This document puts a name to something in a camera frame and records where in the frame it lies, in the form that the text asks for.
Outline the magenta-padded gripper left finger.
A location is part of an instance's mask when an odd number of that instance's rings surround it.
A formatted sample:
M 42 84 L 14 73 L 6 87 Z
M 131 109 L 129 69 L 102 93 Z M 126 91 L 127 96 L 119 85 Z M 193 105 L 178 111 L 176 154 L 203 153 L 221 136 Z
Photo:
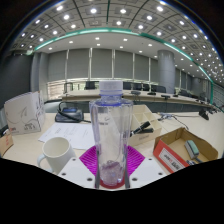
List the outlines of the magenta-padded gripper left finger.
M 68 180 L 84 188 L 95 188 L 97 175 L 97 152 L 91 147 L 79 158 L 72 157 L 58 174 L 59 177 Z

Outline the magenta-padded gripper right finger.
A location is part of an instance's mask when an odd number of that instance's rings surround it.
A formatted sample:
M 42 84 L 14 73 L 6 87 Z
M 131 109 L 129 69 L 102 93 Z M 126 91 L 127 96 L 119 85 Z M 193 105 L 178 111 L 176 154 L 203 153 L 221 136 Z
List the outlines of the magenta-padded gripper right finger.
M 125 187 L 140 188 L 166 176 L 166 173 L 153 158 L 146 158 L 135 148 L 127 149 Z

